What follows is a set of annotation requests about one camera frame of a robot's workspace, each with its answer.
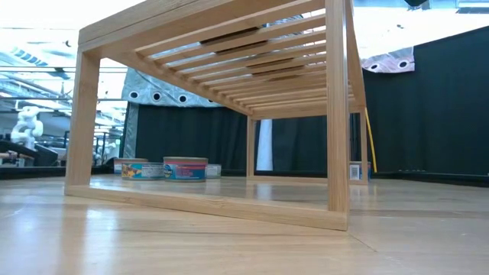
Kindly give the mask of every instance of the black curtain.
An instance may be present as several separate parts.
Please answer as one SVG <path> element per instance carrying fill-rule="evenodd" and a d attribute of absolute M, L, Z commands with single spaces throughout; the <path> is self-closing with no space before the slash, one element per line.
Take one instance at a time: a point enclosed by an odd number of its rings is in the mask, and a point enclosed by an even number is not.
<path fill-rule="evenodd" d="M 360 160 L 360 116 L 350 116 L 350 154 Z M 325 116 L 275 119 L 272 127 L 274 171 L 321 173 L 327 167 Z"/>
<path fill-rule="evenodd" d="M 246 117 L 228 108 L 140 105 L 136 157 L 207 157 L 223 170 L 245 171 L 246 128 Z"/>
<path fill-rule="evenodd" d="M 487 175 L 489 27 L 416 46 L 414 55 L 412 73 L 364 71 L 379 172 Z M 273 143 L 275 170 L 325 171 L 324 117 L 275 120 Z"/>

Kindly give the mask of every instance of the wooden floor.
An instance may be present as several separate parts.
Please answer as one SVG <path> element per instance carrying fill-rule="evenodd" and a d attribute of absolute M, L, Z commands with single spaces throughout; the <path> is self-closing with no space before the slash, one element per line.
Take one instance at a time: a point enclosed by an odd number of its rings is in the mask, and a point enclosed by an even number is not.
<path fill-rule="evenodd" d="M 92 185 L 127 184 L 111 179 Z M 159 188 L 246 197 L 240 185 Z M 252 194 L 319 204 L 325 192 L 262 183 Z M 489 189 L 374 180 L 351 188 L 345 233 L 65 197 L 63 178 L 4 180 L 0 274 L 489 274 L 488 198 Z"/>

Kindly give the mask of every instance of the tin can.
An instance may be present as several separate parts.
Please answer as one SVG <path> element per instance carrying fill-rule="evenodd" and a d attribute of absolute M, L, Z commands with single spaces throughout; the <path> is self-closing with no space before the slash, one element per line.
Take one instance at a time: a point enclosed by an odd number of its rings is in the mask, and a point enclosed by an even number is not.
<path fill-rule="evenodd" d="M 123 180 L 162 180 L 164 167 L 162 163 L 123 163 Z"/>
<path fill-rule="evenodd" d="M 203 157 L 164 157 L 165 180 L 204 182 L 208 161 Z"/>
<path fill-rule="evenodd" d="M 114 174 L 121 174 L 123 163 L 143 163 L 148 162 L 147 159 L 136 158 L 116 158 L 114 159 Z"/>

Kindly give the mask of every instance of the wooden frame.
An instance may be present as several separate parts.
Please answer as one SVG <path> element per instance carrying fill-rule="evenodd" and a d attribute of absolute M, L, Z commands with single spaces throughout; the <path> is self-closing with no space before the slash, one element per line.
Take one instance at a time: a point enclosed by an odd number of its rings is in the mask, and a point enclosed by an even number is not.
<path fill-rule="evenodd" d="M 325 15 L 257 27 L 324 7 Z M 346 230 L 349 112 L 361 114 L 362 168 L 367 171 L 364 84 L 352 12 L 351 0 L 147 0 L 83 28 L 65 193 Z M 283 37 L 325 25 L 325 31 Z M 154 55 L 195 42 L 201 43 Z M 328 150 L 328 209 L 90 186 L 99 64 L 106 57 L 247 115 L 246 174 L 250 180 L 264 179 L 254 175 L 257 120 L 327 115 L 328 148 L 335 148 Z"/>

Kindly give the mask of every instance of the can label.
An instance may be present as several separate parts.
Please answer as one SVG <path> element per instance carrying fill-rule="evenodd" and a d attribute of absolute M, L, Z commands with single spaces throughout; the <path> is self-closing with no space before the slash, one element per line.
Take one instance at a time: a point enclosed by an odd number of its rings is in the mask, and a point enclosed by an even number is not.
<path fill-rule="evenodd" d="M 164 177 L 164 169 L 160 164 L 125 163 L 121 174 L 132 180 L 156 180 Z"/>
<path fill-rule="evenodd" d="M 114 164 L 114 173 L 120 174 L 122 171 L 122 163 Z"/>
<path fill-rule="evenodd" d="M 216 178 L 221 176 L 221 166 L 208 164 L 206 168 L 207 178 Z"/>
<path fill-rule="evenodd" d="M 205 180 L 206 165 L 201 163 L 167 163 L 164 166 L 164 176 L 169 180 Z"/>

